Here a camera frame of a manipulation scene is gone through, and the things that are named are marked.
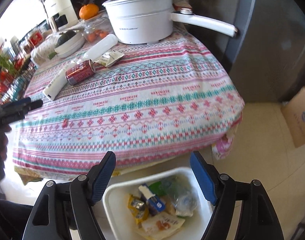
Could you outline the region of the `person left hand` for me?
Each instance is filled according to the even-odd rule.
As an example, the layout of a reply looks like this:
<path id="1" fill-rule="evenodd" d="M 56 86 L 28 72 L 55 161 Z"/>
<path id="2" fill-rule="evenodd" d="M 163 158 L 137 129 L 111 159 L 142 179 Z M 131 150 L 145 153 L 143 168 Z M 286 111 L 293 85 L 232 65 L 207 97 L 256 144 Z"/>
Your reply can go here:
<path id="1" fill-rule="evenodd" d="M 7 159 L 7 146 L 8 146 L 8 137 L 7 133 L 11 132 L 10 125 L 5 125 L 0 128 L 0 157 L 3 161 Z"/>

